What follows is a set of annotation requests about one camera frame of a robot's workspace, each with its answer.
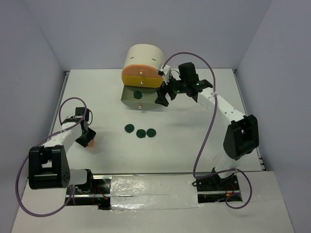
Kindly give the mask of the green round pad folded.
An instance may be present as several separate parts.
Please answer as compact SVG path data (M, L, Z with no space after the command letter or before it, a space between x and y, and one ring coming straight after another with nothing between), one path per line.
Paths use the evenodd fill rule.
M146 136L146 131L145 131L144 129L138 129L138 130L136 131L136 136L137 136L138 138L145 138L145 136Z

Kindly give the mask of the green round pad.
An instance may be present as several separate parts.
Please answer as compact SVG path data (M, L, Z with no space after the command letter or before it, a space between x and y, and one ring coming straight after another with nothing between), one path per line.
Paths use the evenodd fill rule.
M125 127L124 127L124 130L127 132L127 133L131 133L133 132L135 129L135 126L133 124L127 124Z
M145 131L144 129L138 129L138 130L136 131L136 136L137 136L138 138L145 138L145 136L146 136L146 131Z
M149 128L147 131L146 131L146 134L148 137L154 137L156 136L156 130L153 129L153 128Z
M137 100L141 99L142 98L142 93L140 91L135 91L133 93L133 97Z

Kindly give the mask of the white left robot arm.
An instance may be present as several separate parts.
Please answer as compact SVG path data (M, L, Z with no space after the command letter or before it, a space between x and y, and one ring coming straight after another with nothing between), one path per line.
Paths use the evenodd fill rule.
M31 189L65 188L77 185L83 193L95 189L95 181L89 169L70 169L66 153L77 143L86 148L96 132L89 125L92 111L77 107L75 115L66 118L61 132L47 142L29 151L29 186Z

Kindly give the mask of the yellow drawer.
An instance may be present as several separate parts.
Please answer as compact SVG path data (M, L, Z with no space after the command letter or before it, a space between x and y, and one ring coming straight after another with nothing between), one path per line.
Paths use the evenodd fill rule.
M122 82L126 86L145 87L145 88L158 88L161 86L162 77L143 77L143 76L130 76L122 75Z

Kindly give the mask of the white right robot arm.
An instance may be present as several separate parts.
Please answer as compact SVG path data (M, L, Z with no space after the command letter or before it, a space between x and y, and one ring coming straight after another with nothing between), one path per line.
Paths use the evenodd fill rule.
M195 102L212 111L212 119L220 117L226 127L223 141L223 152L216 157L212 169L212 186L217 190L224 189L228 177L233 175L246 154L250 154L259 146L258 120L254 115L246 115L219 95L215 86L207 80L200 80L193 63L179 65L179 79L171 75L168 65L159 66L157 72L163 78L161 86L156 90L156 104L167 107L166 96L174 100L178 94L186 94Z

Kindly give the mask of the clear plastic sheet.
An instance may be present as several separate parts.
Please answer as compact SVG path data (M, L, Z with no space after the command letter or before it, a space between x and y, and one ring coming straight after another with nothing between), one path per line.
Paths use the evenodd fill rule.
M171 210L200 206L191 175L113 176L113 210Z

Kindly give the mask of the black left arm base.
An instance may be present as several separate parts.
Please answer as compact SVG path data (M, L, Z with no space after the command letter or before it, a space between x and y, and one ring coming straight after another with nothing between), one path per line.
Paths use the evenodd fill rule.
M70 198L70 186L66 190L65 201L69 199L67 206L96 206L99 210L111 210L109 178L94 178L90 169L86 169L86 178L82 179L84 183L74 185L75 192Z

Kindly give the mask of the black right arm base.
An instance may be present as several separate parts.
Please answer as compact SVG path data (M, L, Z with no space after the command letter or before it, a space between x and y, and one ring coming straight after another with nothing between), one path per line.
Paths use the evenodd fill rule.
M223 173L215 174L216 170L213 168L209 176L204 179L196 179L192 186L197 190L198 203L217 203L225 202L242 202L240 195L240 186L235 175L231 169L225 178L221 178Z

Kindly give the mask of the cream round drawer cabinet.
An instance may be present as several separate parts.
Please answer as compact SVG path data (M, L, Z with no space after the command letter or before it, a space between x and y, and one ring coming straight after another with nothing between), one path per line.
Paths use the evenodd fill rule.
M164 53L161 49L149 44L133 45L126 56L124 67L133 64L144 64L158 68L165 60Z

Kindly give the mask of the orange top drawer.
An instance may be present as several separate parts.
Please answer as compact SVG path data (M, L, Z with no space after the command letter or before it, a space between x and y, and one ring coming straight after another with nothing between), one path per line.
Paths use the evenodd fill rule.
M133 64L123 68L122 75L143 76L147 78L160 78L157 68L144 64Z

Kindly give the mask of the peach round makeup puff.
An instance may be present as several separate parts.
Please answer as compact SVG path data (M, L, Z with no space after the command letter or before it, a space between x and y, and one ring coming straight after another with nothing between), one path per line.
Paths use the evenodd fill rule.
M89 143L88 143L88 148L94 148L96 146L96 141L94 140L91 140Z

